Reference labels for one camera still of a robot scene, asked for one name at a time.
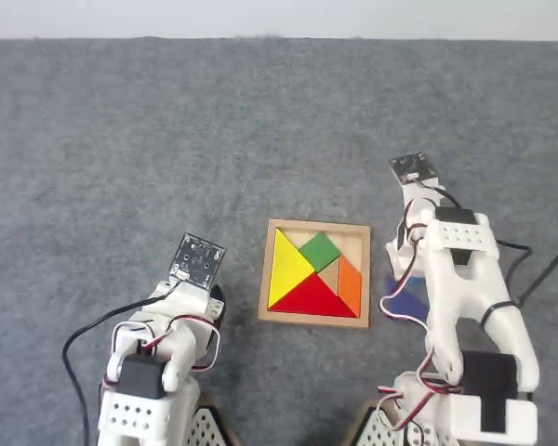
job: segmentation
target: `gray carpet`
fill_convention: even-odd
[[[558,251],[558,44],[0,42],[0,445],[80,443],[62,343],[150,293],[185,230],[228,248],[202,389],[245,446],[338,444],[375,385],[418,365],[422,334],[375,308],[362,331],[258,322],[267,218],[371,225],[376,298],[402,213],[388,160],[412,151],[534,246],[519,292]],[[558,445],[558,269],[524,315],[539,444]],[[72,351],[93,433],[112,326]],[[463,346],[486,346],[477,333],[463,324]]]

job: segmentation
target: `black cable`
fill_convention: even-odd
[[[442,195],[443,197],[445,197],[449,202],[451,202],[453,205],[455,205],[455,207],[457,207],[458,209],[462,208],[463,206],[461,206],[461,203],[458,202],[458,200],[453,197],[453,195],[451,195],[450,193],[448,193],[446,190],[444,189],[440,189],[440,188],[434,188],[432,186],[426,186],[424,183],[422,183],[421,181],[416,181],[418,183],[418,185],[421,188],[424,189],[430,189],[430,190],[434,190],[435,192],[438,192],[440,195]]]
[[[550,275],[550,273],[558,266],[558,254],[556,257],[550,262],[550,264],[538,275],[538,277],[527,287],[525,291],[523,291],[519,297],[517,297],[517,304],[519,307],[522,307],[525,304],[525,301],[528,297],[530,297],[534,291],[541,285],[543,281]]]
[[[440,189],[440,188],[434,188],[432,186],[426,186],[421,181],[417,181],[417,183],[421,188],[430,189],[430,190],[434,190],[434,191],[438,192],[440,195],[445,197],[449,202],[451,202],[453,205],[455,205],[455,207],[457,207],[458,209],[461,209],[463,207],[461,205],[461,203],[451,193],[447,192],[446,190]],[[512,275],[519,268],[519,266],[521,266],[521,264],[525,260],[527,260],[528,257],[530,257],[533,254],[533,248],[531,246],[527,246],[526,244],[506,242],[506,241],[501,240],[501,239],[496,239],[496,243],[498,243],[500,246],[505,246],[507,248],[518,249],[518,250],[524,251],[520,256],[518,256],[517,258],[514,259],[514,261],[511,263],[511,267],[509,268],[509,270],[507,271],[507,273],[504,276],[504,283],[506,284],[506,287],[510,291],[511,290]]]
[[[74,391],[76,392],[76,396],[78,397],[78,401],[79,401],[79,404],[81,406],[81,415],[83,417],[83,444],[84,444],[84,446],[89,446],[89,415],[88,415],[88,410],[87,410],[87,407],[86,407],[85,394],[83,393],[83,389],[81,388],[81,385],[78,382],[78,378],[76,377],[76,374],[74,373],[71,362],[68,359],[68,350],[70,349],[71,345],[76,340],[76,338],[78,338],[80,335],[88,332],[92,328],[97,327],[102,322],[107,321],[108,319],[112,318],[113,316],[117,316],[118,314],[130,311],[131,309],[143,307],[145,305],[154,304],[155,302],[159,302],[160,300],[164,300],[166,297],[168,297],[171,294],[172,291],[174,291],[176,289],[177,286],[178,286],[178,284],[176,284],[174,287],[172,287],[164,295],[159,295],[158,297],[149,297],[147,299],[140,300],[139,302],[134,302],[132,304],[128,304],[128,305],[125,305],[123,307],[113,309],[112,311],[109,311],[108,313],[105,313],[103,316],[101,316],[100,318],[97,318],[92,323],[90,323],[88,325],[85,325],[84,327],[79,328],[78,330],[76,330],[73,334],[70,335],[70,337],[64,343],[64,347],[62,348],[62,361],[64,362],[64,368],[66,369],[66,372],[68,373],[68,376],[71,378],[71,381],[72,381],[73,387],[74,387]]]
[[[497,240],[497,242],[502,246],[506,246],[505,243],[502,243],[503,242],[502,240]],[[509,293],[511,292],[512,275],[519,268],[519,266],[533,254],[533,249],[531,249],[531,246],[524,246],[522,248],[515,248],[515,249],[524,249],[524,252],[512,261],[511,267],[509,268],[508,271],[506,271],[506,274],[504,275],[504,283],[506,284]]]

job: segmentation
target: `wire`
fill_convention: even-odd
[[[458,209],[460,209],[461,207],[461,203],[458,202],[458,200],[453,197],[452,194],[448,193],[446,190],[444,189],[440,189],[440,188],[435,188],[432,186],[426,186],[423,182],[421,182],[419,179],[416,179],[416,183],[424,189],[430,189],[430,190],[434,190],[435,192],[437,192],[438,194],[442,195],[443,197],[445,197],[449,202],[451,202],[453,205],[455,205],[455,207],[457,207]]]
[[[73,342],[84,333],[88,332],[89,330],[97,327],[102,322],[107,321],[108,319],[112,318],[113,316],[117,316],[118,314],[125,313],[130,311],[131,309],[143,307],[146,305],[154,304],[155,302],[159,302],[160,300],[164,300],[168,297],[178,286],[174,285],[170,288],[164,295],[159,295],[157,297],[149,297],[147,299],[140,300],[139,302],[134,302],[132,304],[125,305],[120,308],[113,309],[103,316],[97,318],[92,323],[85,325],[84,327],[79,328],[64,343],[64,347],[62,347],[62,362],[64,362],[64,368],[66,369],[66,373],[71,378],[71,382],[73,383],[74,391],[76,392],[76,396],[78,397],[79,404],[81,406],[81,415],[83,417],[83,444],[84,446],[89,446],[89,416],[88,416],[88,409],[86,406],[86,399],[85,394],[83,393],[83,389],[81,388],[80,383],[78,382],[78,378],[76,377],[76,373],[71,365],[71,362],[68,358],[68,350],[70,349]]]
[[[442,195],[443,197],[445,197],[448,201],[450,201],[453,205],[455,205],[455,207],[457,208],[462,208],[463,206],[461,206],[461,203],[449,192],[447,192],[444,189],[440,189],[440,188],[433,188],[432,186],[426,186],[424,183],[422,183],[420,180],[416,180],[416,183],[424,189],[430,189],[430,190],[434,190],[436,192],[438,192],[440,195]],[[512,263],[511,266],[509,267],[509,270],[507,271],[507,273],[504,276],[504,283],[506,284],[507,289],[510,291],[511,290],[511,280],[512,280],[512,275],[514,274],[514,272],[521,266],[521,264],[527,260],[532,254],[533,254],[533,248],[531,246],[528,246],[526,244],[519,244],[519,243],[513,243],[513,242],[507,242],[505,240],[501,240],[501,239],[496,239],[496,243],[498,243],[500,246],[504,246],[507,248],[511,248],[511,249],[517,249],[520,251],[524,251],[520,256],[518,256],[517,258],[515,258]],[[517,299],[519,307],[521,307],[523,305],[523,301],[525,299],[521,300],[521,296],[519,296],[519,298]]]
[[[385,302],[387,300],[394,299],[399,294],[401,294],[401,292],[403,291],[403,289],[407,285],[407,282],[409,281],[409,278],[411,277],[411,270],[413,269],[413,266],[416,263],[416,259],[418,258],[418,246],[417,246],[416,243],[412,243],[412,246],[413,246],[413,256],[411,257],[411,261],[409,262],[409,265],[407,266],[407,269],[403,273],[403,276],[401,276],[401,279],[399,280],[399,282],[395,285],[394,291],[392,291],[392,293],[390,293],[389,295],[384,295],[380,299],[379,308],[380,308],[380,311],[382,311],[382,313],[385,316],[387,316],[388,318],[395,319],[395,320],[401,320],[401,321],[412,321],[412,322],[416,323],[417,325],[419,325],[420,327],[422,327],[426,331],[426,333],[428,333],[428,326],[425,324],[424,321],[421,321],[418,318],[414,318],[413,316],[409,316],[408,314],[393,313],[393,312],[389,311],[385,306]]]
[[[115,327],[113,327],[113,331],[112,331],[112,347],[110,348],[110,354],[113,355],[115,352],[115,345],[116,342],[118,340],[118,332],[120,331],[120,329],[122,327],[124,327],[125,325],[140,325],[139,330],[147,330],[150,335],[151,335],[151,340],[153,341],[155,338],[155,332],[153,331],[153,328],[151,327],[151,325],[149,325],[146,321],[122,321],[118,324],[116,324]],[[138,330],[137,328],[133,328],[131,329],[132,331],[136,331]]]
[[[161,334],[160,336],[156,337],[149,344],[146,344],[145,346],[143,346],[142,348],[144,350],[149,350],[150,348],[156,347],[157,344],[159,344],[161,341],[163,341],[166,336],[168,336],[169,334],[171,334],[174,331],[173,323],[175,321],[178,321],[178,320],[188,320],[188,321],[193,321],[193,322],[196,322],[196,323],[200,323],[202,325],[205,325],[207,328],[210,328],[211,331],[215,334],[216,343],[215,343],[215,356],[213,357],[213,360],[208,365],[194,365],[193,366],[193,370],[195,372],[205,372],[207,370],[211,370],[213,368],[213,366],[215,365],[215,363],[217,362],[217,358],[219,356],[219,344],[221,343],[221,334],[220,334],[219,330],[217,329],[217,327],[215,326],[215,324],[213,322],[208,321],[205,318],[201,318],[200,316],[195,316],[195,315],[192,315],[192,314],[180,314],[179,316],[173,317],[169,321],[169,324],[167,325],[166,331],[163,334]]]
[[[543,281],[550,275],[550,273],[558,266],[558,254],[552,259],[550,264],[537,276],[537,278],[517,297],[517,305],[522,307],[526,300],[533,294]]]
[[[385,397],[382,397],[379,400],[379,403],[376,406],[376,410],[377,412],[380,412],[382,405],[390,400],[399,400],[404,396],[403,393],[393,393],[390,395],[387,395]],[[393,431],[397,431],[397,430],[401,430],[403,429],[405,426],[407,426],[415,417],[416,415],[418,415],[418,413],[424,408],[424,406],[428,403],[428,401],[430,401],[430,398],[433,397],[434,394],[432,392],[428,392],[420,401],[419,403],[416,405],[416,407],[414,407],[409,414],[401,421],[399,421],[396,425],[394,426],[386,426],[384,425],[387,430],[393,432]]]

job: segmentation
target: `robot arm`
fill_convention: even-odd
[[[412,264],[410,275],[425,277],[426,349],[433,352],[436,376],[462,388],[460,394],[432,398],[418,418],[458,439],[534,444],[537,408],[518,394],[538,386],[538,360],[504,283],[487,217],[440,207],[440,195],[446,194],[438,190],[444,188],[421,153],[393,160],[392,170],[405,200],[397,238],[387,244],[393,271],[400,278]],[[500,353],[461,351],[459,318],[480,322]],[[412,373],[397,378],[395,387],[409,409],[425,395]]]
[[[160,282],[152,294],[168,294],[167,298],[143,307],[113,329],[99,446],[185,443],[200,395],[191,371],[208,370],[219,351],[225,300],[211,283],[224,252],[185,234],[169,280]],[[212,346],[213,361],[195,366]]]

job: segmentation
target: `puzzle piece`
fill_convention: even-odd
[[[285,297],[269,308],[270,311],[355,318],[352,311],[318,277],[311,274]]]
[[[331,291],[335,294],[339,290],[339,259],[333,260],[325,269],[318,273],[326,286],[328,286]]]
[[[328,240],[324,232],[319,232],[299,251],[314,267],[316,272],[322,271],[329,263],[339,257],[339,249]]]
[[[314,272],[313,266],[299,253],[280,230],[275,231],[272,253],[269,308]]]
[[[362,305],[362,276],[345,256],[339,258],[339,297],[359,318]]]

